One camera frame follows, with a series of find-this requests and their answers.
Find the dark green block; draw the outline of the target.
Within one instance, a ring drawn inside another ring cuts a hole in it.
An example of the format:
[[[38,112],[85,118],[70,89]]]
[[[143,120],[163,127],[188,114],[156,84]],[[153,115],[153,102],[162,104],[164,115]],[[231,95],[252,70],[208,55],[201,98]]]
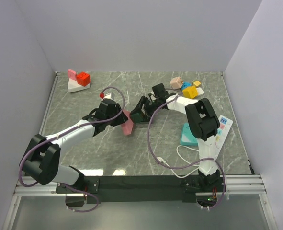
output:
[[[146,113],[143,111],[137,111],[137,112],[131,112],[130,113],[130,119],[133,121],[134,124],[137,123],[143,123],[143,122],[149,122],[150,118]]]

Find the pink rounded socket block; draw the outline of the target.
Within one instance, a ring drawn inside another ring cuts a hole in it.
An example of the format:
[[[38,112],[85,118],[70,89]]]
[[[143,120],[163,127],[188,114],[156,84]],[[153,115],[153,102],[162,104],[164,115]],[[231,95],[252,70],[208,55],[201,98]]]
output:
[[[131,135],[133,131],[134,122],[131,120],[130,113],[128,111],[123,110],[123,113],[128,118],[128,120],[124,122],[123,124],[121,124],[121,128],[122,128],[123,134],[125,136],[128,136],[128,135]]]

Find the red cube socket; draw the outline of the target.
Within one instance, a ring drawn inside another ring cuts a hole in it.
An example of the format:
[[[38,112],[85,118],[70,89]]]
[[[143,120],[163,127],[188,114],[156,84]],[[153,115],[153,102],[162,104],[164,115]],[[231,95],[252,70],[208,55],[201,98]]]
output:
[[[77,74],[78,85],[86,87],[88,84],[90,84],[90,81],[91,81],[90,74],[86,72],[80,72],[79,74]]]

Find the beige cube socket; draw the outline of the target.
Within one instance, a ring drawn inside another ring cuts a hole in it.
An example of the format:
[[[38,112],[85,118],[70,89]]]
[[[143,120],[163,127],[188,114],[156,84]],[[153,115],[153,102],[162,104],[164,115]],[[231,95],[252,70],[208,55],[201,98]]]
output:
[[[180,76],[174,77],[170,81],[170,86],[173,89],[180,89],[183,86],[183,80]]]

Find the white triangular adapter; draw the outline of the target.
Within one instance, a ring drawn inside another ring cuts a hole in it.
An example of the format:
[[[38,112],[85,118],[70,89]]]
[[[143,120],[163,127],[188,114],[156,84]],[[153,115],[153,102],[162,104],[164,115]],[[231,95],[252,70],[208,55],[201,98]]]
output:
[[[82,86],[78,84],[76,80],[69,79],[67,90],[69,93],[73,93],[73,92],[78,92],[78,91],[88,89],[89,87],[90,87],[90,84],[87,84],[86,86]]]

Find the blue plug adapter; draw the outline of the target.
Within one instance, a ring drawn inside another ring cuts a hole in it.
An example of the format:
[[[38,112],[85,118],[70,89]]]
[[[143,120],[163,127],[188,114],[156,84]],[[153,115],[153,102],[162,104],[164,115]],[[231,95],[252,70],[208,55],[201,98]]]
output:
[[[191,87],[191,86],[192,86],[191,83],[189,83],[189,82],[184,82],[183,85],[182,85],[182,87],[181,87],[181,90],[183,91],[184,89],[186,89],[186,88],[188,88],[188,87]]]

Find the yellow cube socket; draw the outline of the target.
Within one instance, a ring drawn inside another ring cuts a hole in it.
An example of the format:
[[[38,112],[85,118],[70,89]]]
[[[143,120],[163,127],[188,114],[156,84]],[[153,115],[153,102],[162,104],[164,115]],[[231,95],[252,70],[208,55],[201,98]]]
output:
[[[183,96],[189,99],[194,99],[199,94],[195,86],[187,87],[182,92]]]

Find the pink plug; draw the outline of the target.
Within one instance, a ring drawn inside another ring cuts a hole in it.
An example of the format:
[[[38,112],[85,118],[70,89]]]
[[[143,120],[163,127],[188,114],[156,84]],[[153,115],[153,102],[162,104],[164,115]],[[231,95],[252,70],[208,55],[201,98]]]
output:
[[[77,80],[77,72],[75,70],[72,69],[68,69],[67,71],[68,77],[74,81]]]

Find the teal block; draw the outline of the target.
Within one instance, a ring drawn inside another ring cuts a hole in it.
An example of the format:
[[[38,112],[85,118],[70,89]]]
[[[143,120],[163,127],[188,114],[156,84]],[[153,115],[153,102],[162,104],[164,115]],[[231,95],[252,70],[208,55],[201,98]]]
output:
[[[189,123],[184,123],[183,125],[180,144],[184,146],[198,146],[197,138],[191,133]]]

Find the small yellow plug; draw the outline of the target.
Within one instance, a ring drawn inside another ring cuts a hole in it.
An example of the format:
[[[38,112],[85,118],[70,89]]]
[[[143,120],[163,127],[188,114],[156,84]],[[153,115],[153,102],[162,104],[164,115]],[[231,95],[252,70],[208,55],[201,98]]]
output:
[[[194,86],[194,87],[196,87],[196,88],[199,88],[199,87],[201,87],[201,82],[200,81],[198,81],[198,80],[196,80],[196,81],[194,81],[193,83],[192,83],[192,85]]]

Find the white rounded square adapter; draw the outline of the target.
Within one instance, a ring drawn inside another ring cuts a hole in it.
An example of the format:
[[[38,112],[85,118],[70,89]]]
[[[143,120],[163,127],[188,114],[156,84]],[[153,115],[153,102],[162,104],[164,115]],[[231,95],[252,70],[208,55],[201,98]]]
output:
[[[204,94],[204,91],[201,87],[196,88],[198,95]]]

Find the white power strip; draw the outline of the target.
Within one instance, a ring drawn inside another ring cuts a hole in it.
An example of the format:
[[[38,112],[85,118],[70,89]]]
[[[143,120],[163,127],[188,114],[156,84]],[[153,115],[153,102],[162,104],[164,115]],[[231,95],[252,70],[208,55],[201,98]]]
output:
[[[231,130],[231,127],[233,125],[233,120],[223,116],[223,115],[220,115],[219,116],[219,123],[220,123],[220,126],[217,130],[217,135],[216,135],[216,138],[215,138],[215,159],[218,158],[218,155],[222,149],[222,146],[229,134],[229,131]]]

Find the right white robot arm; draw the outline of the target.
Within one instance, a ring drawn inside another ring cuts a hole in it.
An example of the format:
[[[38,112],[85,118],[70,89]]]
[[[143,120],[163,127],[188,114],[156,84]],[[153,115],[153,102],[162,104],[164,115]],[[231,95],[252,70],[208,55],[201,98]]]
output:
[[[152,87],[152,93],[142,96],[130,112],[130,119],[136,123],[151,124],[154,115],[161,109],[173,110],[187,116],[189,129],[198,142],[198,175],[192,177],[191,185],[197,190],[209,191],[221,181],[216,160],[215,140],[220,126],[217,115],[207,98],[190,99],[172,92],[164,84]]]

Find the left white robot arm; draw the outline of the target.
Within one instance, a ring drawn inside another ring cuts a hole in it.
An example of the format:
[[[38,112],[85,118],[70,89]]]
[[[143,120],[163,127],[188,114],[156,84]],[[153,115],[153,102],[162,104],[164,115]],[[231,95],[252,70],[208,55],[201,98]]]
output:
[[[60,156],[79,142],[103,132],[107,126],[117,126],[128,120],[123,107],[112,99],[103,99],[75,125],[49,135],[34,136],[20,162],[19,172],[25,172],[41,185],[50,182],[67,184],[68,189],[77,193],[83,189],[83,174],[71,167],[60,164]]]

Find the aluminium rail frame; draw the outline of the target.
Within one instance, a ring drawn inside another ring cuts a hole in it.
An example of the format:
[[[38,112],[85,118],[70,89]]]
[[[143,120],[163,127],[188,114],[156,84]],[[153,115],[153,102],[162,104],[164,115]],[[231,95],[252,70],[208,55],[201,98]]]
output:
[[[57,187],[57,183],[51,182],[44,186],[37,184],[33,187],[26,188],[23,187],[19,182],[17,182],[13,193],[13,198],[11,200],[10,208],[8,210],[8,214],[2,228],[4,230],[12,229],[19,204],[23,196],[56,196]],[[227,175],[226,189],[227,197],[229,197],[230,195],[258,194],[269,229],[278,229],[273,211],[268,200],[267,192],[260,175]]]

